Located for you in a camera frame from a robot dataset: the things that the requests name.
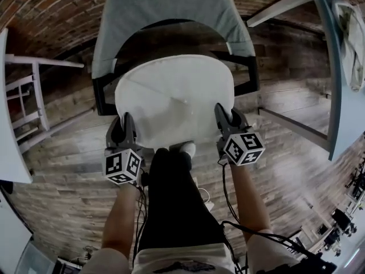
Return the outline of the person's white printed shirt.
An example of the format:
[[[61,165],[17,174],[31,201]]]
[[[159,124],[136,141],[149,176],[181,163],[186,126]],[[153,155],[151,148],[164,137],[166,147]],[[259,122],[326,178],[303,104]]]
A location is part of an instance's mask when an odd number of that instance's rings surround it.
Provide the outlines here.
[[[262,236],[251,236],[247,250],[253,274],[298,264],[286,247]],[[229,248],[217,243],[144,249],[136,255],[133,269],[122,253],[104,248],[92,256],[85,270],[94,274],[235,274],[235,265]]]

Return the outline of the black backpack device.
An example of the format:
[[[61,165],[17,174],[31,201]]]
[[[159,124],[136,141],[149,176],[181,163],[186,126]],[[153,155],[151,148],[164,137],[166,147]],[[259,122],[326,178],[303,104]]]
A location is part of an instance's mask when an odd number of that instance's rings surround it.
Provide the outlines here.
[[[312,255],[302,259],[292,270],[294,274],[333,274],[337,266],[322,260],[321,255]]]

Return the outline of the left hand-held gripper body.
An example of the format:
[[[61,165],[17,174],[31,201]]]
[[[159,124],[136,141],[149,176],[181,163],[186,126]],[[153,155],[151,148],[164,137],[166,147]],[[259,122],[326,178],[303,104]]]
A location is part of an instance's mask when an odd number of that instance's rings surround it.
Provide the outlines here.
[[[135,138],[113,140],[111,134],[106,136],[103,176],[116,185],[137,183],[145,166],[142,148],[136,144]]]

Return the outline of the person's right forearm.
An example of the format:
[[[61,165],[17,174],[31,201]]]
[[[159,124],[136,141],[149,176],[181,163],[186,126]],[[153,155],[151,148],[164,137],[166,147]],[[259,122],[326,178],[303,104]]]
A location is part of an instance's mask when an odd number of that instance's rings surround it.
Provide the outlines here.
[[[230,164],[237,199],[240,225],[252,231],[270,231],[271,223],[266,206],[256,189],[246,166]]]

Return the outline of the white table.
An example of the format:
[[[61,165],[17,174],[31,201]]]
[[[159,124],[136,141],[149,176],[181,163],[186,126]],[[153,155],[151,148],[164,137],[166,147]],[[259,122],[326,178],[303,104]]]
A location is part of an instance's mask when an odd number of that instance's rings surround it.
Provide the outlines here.
[[[28,169],[23,154],[30,148],[82,120],[94,112],[91,108],[80,114],[51,127],[48,122],[43,94],[40,83],[40,65],[76,67],[82,69],[84,64],[54,59],[16,56],[6,53],[8,29],[0,32],[0,180],[29,184],[33,177]],[[26,77],[7,84],[5,79],[6,64],[31,65],[32,73]],[[22,92],[22,86],[31,84],[34,87],[36,109],[28,114],[25,110],[23,97],[28,93]],[[17,90],[21,104],[22,116],[16,121],[11,120],[8,101],[11,99],[7,92]]]

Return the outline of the light blue table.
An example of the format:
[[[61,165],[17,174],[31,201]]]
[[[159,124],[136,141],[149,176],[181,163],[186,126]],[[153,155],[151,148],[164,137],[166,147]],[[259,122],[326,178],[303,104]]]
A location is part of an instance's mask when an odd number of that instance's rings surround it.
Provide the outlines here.
[[[365,89],[353,92],[346,83],[344,67],[340,59],[340,45],[343,35],[336,25],[331,5],[336,0],[279,0],[260,10],[247,20],[247,26],[256,27],[302,4],[314,1],[322,21],[328,48],[331,73],[331,110],[328,133],[325,135],[309,126],[274,111],[260,108],[260,116],[276,122],[285,128],[320,146],[329,152],[328,159],[335,161],[365,132]]]

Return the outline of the white shoe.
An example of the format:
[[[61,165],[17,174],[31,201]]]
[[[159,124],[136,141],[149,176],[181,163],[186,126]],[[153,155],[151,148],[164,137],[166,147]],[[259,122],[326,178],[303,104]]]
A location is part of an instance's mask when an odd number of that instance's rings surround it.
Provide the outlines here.
[[[190,158],[193,158],[196,153],[196,145],[194,141],[187,141],[183,143],[174,144],[169,147],[169,150],[183,152],[188,154]]]

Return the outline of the person's black trousers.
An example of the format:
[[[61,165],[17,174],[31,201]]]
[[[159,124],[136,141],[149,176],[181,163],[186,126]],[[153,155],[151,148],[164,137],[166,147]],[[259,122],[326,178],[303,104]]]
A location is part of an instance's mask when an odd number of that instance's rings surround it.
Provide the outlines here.
[[[148,217],[139,250],[226,242],[222,227],[206,208],[186,152],[156,151],[148,176]]]

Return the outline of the white cloth bag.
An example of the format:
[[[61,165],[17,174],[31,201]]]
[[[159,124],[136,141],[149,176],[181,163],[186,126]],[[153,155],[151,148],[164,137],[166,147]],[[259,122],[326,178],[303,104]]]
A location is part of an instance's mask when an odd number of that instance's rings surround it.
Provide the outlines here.
[[[334,0],[332,13],[343,34],[340,57],[346,83],[360,92],[365,88],[365,20],[357,7],[345,1]]]

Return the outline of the person's left forearm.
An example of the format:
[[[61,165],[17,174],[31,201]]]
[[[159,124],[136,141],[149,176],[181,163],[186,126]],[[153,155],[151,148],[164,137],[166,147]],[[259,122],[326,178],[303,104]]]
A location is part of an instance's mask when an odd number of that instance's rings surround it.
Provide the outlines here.
[[[104,225],[102,248],[111,248],[129,257],[135,227],[136,200],[139,190],[123,184]]]

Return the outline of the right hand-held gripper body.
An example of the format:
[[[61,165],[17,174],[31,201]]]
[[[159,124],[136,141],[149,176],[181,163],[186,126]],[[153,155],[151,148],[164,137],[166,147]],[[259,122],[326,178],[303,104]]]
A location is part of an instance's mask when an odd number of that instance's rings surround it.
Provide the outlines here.
[[[245,166],[258,161],[265,145],[260,134],[252,126],[246,126],[242,131],[230,134],[227,140],[221,137],[217,149],[220,157],[226,156],[236,166]]]

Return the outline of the white cushion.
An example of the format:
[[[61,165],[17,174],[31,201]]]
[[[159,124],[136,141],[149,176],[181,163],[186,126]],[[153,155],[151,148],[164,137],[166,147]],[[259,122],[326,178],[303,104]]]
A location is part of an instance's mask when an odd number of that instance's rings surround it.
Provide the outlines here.
[[[234,79],[227,65],[205,55],[143,63],[121,76],[115,89],[117,112],[133,117],[136,144],[144,148],[216,140],[217,103],[231,112]]]

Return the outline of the grey chair with black frame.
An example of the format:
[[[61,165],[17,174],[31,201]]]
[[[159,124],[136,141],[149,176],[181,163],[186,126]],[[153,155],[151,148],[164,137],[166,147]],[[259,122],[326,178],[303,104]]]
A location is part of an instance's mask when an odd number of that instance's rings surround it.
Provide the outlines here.
[[[117,115],[116,106],[106,103],[103,88],[131,66],[116,66],[116,56],[123,44],[141,29],[173,20],[210,27],[224,38],[229,49],[216,51],[215,55],[248,67],[249,81],[235,86],[235,96],[259,90],[254,46],[234,0],[106,0],[91,73],[99,115]]]

